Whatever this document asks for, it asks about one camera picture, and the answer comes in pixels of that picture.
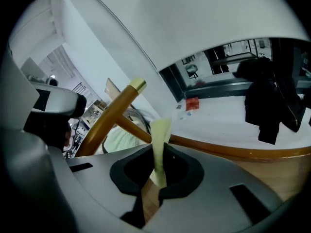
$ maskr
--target gold pole cap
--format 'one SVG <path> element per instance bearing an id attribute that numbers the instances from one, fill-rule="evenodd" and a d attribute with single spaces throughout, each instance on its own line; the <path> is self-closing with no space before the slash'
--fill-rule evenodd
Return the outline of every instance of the gold pole cap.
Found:
<path id="1" fill-rule="evenodd" d="M 147 83 L 143 78 L 135 78 L 129 85 L 137 90 L 138 94 L 140 94 L 146 88 Z"/>

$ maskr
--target shelf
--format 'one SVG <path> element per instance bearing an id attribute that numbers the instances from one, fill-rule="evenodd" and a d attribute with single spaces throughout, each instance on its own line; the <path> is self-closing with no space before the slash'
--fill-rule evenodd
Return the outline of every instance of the shelf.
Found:
<path id="1" fill-rule="evenodd" d="M 228 56 L 224 59 L 213 61 L 211 64 L 212 66 L 230 65 L 230 64 L 239 63 L 243 60 L 250 60 L 250 59 L 255 59 L 255 58 L 257 58 L 256 55 L 250 52 L 246 52 L 246 53 L 240 53 L 240 54 Z"/>

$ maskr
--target red object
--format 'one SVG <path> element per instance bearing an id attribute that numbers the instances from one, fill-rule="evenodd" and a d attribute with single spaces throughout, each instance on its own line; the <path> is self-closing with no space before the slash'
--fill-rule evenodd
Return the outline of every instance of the red object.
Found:
<path id="1" fill-rule="evenodd" d="M 186 100 L 186 111 L 196 110 L 200 108 L 199 98 L 192 98 Z"/>

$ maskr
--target black slot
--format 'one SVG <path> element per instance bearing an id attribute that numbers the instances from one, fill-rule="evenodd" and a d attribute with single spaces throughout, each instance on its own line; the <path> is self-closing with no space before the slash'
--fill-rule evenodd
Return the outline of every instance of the black slot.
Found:
<path id="1" fill-rule="evenodd" d="M 88 169 L 90 167 L 93 167 L 93 165 L 90 164 L 90 163 L 83 163 L 83 164 L 80 164 L 80 165 L 70 166 L 69 168 L 74 173 L 74 172 L 77 172 L 77 171 Z"/>
<path id="2" fill-rule="evenodd" d="M 245 185 L 236 185 L 230 187 L 230 190 L 253 224 L 261 222 L 271 214 Z"/>

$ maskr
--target window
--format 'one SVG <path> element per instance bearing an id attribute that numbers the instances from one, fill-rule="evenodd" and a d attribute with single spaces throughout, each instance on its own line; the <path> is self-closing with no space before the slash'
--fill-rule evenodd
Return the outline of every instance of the window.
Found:
<path id="1" fill-rule="evenodd" d="M 292 39 L 248 39 L 187 56 L 160 74 L 177 101 L 197 96 L 243 96 L 251 82 L 236 78 L 233 73 L 241 61 L 266 57 L 277 63 L 281 72 L 291 74 L 296 84 L 303 78 L 303 86 L 307 87 L 311 79 L 310 46 L 310 43 Z"/>

